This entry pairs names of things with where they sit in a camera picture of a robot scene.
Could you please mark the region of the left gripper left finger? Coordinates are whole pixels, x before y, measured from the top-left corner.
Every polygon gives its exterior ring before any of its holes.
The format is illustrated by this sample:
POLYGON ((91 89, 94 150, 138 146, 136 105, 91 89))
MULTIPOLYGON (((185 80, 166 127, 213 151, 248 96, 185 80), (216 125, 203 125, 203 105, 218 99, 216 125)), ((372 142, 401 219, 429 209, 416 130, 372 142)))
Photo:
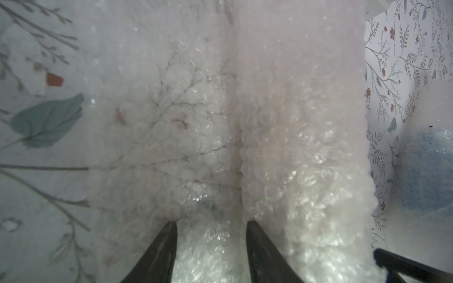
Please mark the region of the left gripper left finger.
POLYGON ((177 224, 168 222, 121 283, 170 283, 177 242, 177 224))

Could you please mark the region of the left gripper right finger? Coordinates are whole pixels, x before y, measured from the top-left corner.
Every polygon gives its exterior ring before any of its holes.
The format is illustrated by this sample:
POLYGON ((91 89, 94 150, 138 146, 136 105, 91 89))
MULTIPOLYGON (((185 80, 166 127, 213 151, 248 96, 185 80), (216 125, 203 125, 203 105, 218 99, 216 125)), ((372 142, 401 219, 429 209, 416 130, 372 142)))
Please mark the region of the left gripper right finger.
POLYGON ((248 221, 246 247, 252 283, 302 283, 257 221, 248 221))

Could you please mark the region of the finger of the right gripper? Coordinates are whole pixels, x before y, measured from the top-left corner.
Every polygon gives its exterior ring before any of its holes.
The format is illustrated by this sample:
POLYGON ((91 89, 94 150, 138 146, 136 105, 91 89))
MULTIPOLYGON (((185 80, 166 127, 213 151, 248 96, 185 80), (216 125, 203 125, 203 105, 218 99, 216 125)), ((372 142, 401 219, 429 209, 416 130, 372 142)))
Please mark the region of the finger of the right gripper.
POLYGON ((388 271, 387 283, 405 283, 401 274, 422 283, 451 283, 453 275, 392 252, 376 249, 373 252, 376 265, 388 271))

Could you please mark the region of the blue ribbed vase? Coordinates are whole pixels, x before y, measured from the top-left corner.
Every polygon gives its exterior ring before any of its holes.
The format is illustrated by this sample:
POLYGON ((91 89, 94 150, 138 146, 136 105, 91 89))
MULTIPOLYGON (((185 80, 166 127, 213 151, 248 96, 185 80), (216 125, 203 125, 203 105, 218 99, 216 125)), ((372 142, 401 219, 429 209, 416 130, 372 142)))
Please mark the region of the blue ribbed vase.
POLYGON ((398 176, 403 207, 453 215, 453 132, 429 127, 406 140, 398 176))

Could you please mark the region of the bubble wrap sheet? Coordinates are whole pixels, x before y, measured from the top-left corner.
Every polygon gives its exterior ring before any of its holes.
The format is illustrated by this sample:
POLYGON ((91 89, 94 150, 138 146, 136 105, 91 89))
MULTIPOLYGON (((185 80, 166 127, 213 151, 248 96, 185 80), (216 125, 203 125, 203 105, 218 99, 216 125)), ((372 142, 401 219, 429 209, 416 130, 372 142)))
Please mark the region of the bubble wrap sheet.
POLYGON ((99 279, 166 222, 172 281, 379 283, 363 1, 102 1, 90 111, 99 279), (290 271, 266 261, 269 236, 290 271))
POLYGON ((390 197, 390 251, 453 270, 453 84, 434 80, 405 128, 390 197))

